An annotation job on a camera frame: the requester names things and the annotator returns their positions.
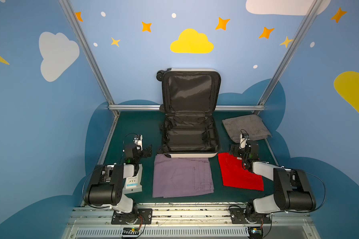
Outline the red t-shirt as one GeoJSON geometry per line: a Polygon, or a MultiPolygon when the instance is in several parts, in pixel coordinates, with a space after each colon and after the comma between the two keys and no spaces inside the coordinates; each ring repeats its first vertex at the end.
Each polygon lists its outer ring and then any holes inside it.
{"type": "Polygon", "coordinates": [[[264,191],[263,178],[242,167],[242,160],[225,152],[218,154],[223,186],[264,191]]]}

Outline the grey towel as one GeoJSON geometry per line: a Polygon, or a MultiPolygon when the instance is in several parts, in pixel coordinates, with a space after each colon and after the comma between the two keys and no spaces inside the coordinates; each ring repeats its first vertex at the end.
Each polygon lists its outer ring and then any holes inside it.
{"type": "Polygon", "coordinates": [[[257,115],[245,115],[222,120],[222,124],[232,141],[240,142],[241,130],[250,140],[262,140],[272,136],[263,120],[257,115]]]}

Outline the purple pants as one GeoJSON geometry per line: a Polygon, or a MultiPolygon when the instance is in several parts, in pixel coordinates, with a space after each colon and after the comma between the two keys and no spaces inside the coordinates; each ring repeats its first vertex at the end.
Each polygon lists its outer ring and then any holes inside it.
{"type": "Polygon", "coordinates": [[[177,198],[214,192],[208,158],[169,158],[158,154],[154,161],[153,197],[177,198]]]}

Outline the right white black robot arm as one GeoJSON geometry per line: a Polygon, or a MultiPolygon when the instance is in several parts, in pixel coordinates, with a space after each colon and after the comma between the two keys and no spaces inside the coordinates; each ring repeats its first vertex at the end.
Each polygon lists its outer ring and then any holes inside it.
{"type": "Polygon", "coordinates": [[[241,160],[242,168],[273,181],[273,194],[247,203],[245,214],[263,216],[276,212],[310,213],[318,209],[308,180],[308,173],[262,162],[258,157],[259,145],[253,140],[242,140],[229,146],[229,154],[241,160]]]}

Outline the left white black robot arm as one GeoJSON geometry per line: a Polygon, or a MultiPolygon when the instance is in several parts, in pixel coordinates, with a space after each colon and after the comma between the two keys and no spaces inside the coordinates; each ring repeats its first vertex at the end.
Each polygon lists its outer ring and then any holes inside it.
{"type": "Polygon", "coordinates": [[[141,186],[142,158],[152,156],[152,146],[146,148],[132,143],[124,149],[125,163],[95,166],[90,180],[82,189],[86,205],[103,209],[109,207],[118,214],[136,214],[137,205],[127,197],[131,191],[138,191],[141,186]]]}

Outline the rear aluminium crossbar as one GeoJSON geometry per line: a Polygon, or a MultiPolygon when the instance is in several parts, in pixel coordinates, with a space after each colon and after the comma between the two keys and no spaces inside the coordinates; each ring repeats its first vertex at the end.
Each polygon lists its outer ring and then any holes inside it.
{"type": "MultiPolygon", "coordinates": [[[[164,112],[160,105],[109,105],[109,110],[112,111],[161,111],[164,112]]],[[[238,106],[238,105],[217,105],[215,111],[264,111],[265,106],[238,106]]]]}

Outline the left small circuit board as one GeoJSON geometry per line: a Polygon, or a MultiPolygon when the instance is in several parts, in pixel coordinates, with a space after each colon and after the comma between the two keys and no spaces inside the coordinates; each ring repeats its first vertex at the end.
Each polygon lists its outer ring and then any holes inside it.
{"type": "Polygon", "coordinates": [[[137,228],[123,228],[122,229],[122,238],[137,238],[140,236],[142,231],[137,228]]]}

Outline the small circuit board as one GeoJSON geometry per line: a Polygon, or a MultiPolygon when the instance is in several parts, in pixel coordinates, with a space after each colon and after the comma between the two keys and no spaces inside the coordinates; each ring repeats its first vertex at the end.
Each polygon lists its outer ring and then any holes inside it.
{"type": "Polygon", "coordinates": [[[137,228],[123,228],[122,229],[122,238],[137,238],[140,236],[142,231],[137,228]]]}
{"type": "Polygon", "coordinates": [[[261,228],[249,227],[249,239],[263,239],[263,230],[261,228]]]}

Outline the right small circuit board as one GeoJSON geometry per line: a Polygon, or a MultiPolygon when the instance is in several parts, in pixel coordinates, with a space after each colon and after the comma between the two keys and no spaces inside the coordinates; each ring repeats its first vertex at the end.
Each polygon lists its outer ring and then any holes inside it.
{"type": "Polygon", "coordinates": [[[249,227],[249,239],[263,239],[263,230],[261,228],[249,227]]]}

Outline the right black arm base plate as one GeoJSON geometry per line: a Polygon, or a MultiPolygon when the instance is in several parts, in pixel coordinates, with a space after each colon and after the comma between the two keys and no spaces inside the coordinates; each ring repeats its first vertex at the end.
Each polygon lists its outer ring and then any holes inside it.
{"type": "Polygon", "coordinates": [[[258,214],[254,211],[238,208],[236,206],[229,207],[231,222],[233,224],[270,224],[271,217],[269,214],[258,214]]]}

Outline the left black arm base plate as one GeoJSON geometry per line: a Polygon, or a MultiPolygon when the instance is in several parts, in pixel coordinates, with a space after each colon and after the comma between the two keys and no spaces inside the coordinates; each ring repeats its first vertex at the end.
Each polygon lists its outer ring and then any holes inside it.
{"type": "Polygon", "coordinates": [[[117,213],[114,211],[112,225],[150,225],[152,223],[152,209],[136,209],[131,213],[117,213]]]}

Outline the aluminium front rail frame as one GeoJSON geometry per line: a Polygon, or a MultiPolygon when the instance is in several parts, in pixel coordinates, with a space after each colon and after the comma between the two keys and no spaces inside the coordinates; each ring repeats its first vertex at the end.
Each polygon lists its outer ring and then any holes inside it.
{"type": "Polygon", "coordinates": [[[150,225],[112,225],[113,211],[77,207],[73,209],[64,239],[248,239],[248,228],[263,230],[264,239],[318,239],[320,235],[308,214],[270,214],[270,224],[233,224],[229,207],[244,208],[241,202],[141,203],[152,209],[150,225]],[[123,228],[141,230],[137,238],[122,238],[123,228]]]}

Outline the right aluminium frame post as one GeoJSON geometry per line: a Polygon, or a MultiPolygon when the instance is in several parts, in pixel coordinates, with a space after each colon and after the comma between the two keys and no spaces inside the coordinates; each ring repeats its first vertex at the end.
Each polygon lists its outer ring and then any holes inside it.
{"type": "Polygon", "coordinates": [[[285,72],[287,66],[291,62],[294,54],[296,53],[299,45],[303,41],[305,35],[307,34],[308,30],[310,29],[311,25],[313,24],[315,18],[317,17],[318,12],[319,12],[319,8],[323,4],[323,2],[324,2],[323,0],[318,0],[318,1],[314,0],[312,2],[312,4],[311,4],[310,8],[308,9],[305,17],[302,20],[299,28],[296,31],[292,42],[287,47],[287,50],[286,50],[280,64],[278,65],[274,75],[270,79],[270,81],[269,81],[268,85],[266,86],[262,96],[260,97],[260,99],[259,99],[259,101],[257,103],[257,108],[259,108],[259,107],[264,108],[265,107],[265,104],[266,104],[267,100],[269,99],[271,93],[275,89],[277,83],[281,79],[281,77],[282,77],[283,73],[285,72]]]}

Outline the aluminium frame post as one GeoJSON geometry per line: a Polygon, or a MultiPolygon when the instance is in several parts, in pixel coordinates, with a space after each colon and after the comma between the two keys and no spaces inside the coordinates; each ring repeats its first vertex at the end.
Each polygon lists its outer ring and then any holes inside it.
{"type": "Polygon", "coordinates": [[[318,12],[319,12],[319,8],[323,4],[323,2],[324,2],[323,0],[318,0],[318,1],[314,0],[312,2],[312,4],[311,4],[310,8],[308,9],[305,17],[302,20],[299,28],[296,31],[292,42],[287,47],[287,50],[286,50],[280,64],[278,65],[274,75],[270,79],[270,81],[269,81],[268,85],[266,86],[262,96],[260,97],[260,99],[259,99],[259,101],[257,103],[257,108],[259,108],[259,107],[264,108],[265,107],[265,104],[266,104],[267,100],[269,99],[271,93],[275,89],[277,83],[281,79],[281,77],[282,77],[283,73],[285,72],[287,66],[291,62],[294,54],[296,53],[299,45],[303,41],[305,35],[307,34],[308,30],[310,29],[311,25],[313,24],[315,18],[317,17],[318,12]]]}
{"type": "Polygon", "coordinates": [[[105,78],[103,74],[101,73],[101,70],[99,68],[99,65],[94,57],[94,54],[90,48],[90,45],[88,43],[88,40],[84,34],[84,31],[80,25],[80,21],[78,20],[74,8],[70,1],[68,0],[59,0],[59,3],[64,11],[65,16],[67,17],[73,32],[79,42],[79,45],[81,46],[81,49],[84,52],[84,55],[94,73],[94,76],[108,102],[108,105],[113,105],[114,100],[110,93],[110,90],[108,88],[108,85],[105,81],[105,78]]]}

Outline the left aluminium frame post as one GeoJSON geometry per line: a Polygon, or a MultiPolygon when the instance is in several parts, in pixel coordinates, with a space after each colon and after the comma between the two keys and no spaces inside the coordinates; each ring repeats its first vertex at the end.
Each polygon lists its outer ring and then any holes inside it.
{"type": "Polygon", "coordinates": [[[84,34],[84,31],[80,25],[80,21],[78,20],[74,8],[70,1],[68,0],[59,0],[59,3],[64,11],[65,16],[67,17],[73,32],[79,42],[79,45],[81,46],[81,49],[84,52],[84,55],[94,73],[94,76],[108,102],[108,105],[113,105],[114,100],[110,93],[110,90],[108,88],[108,85],[105,81],[105,78],[103,74],[101,73],[101,70],[99,68],[99,65],[94,57],[94,54],[90,48],[90,45],[88,43],[88,40],[84,34]]]}

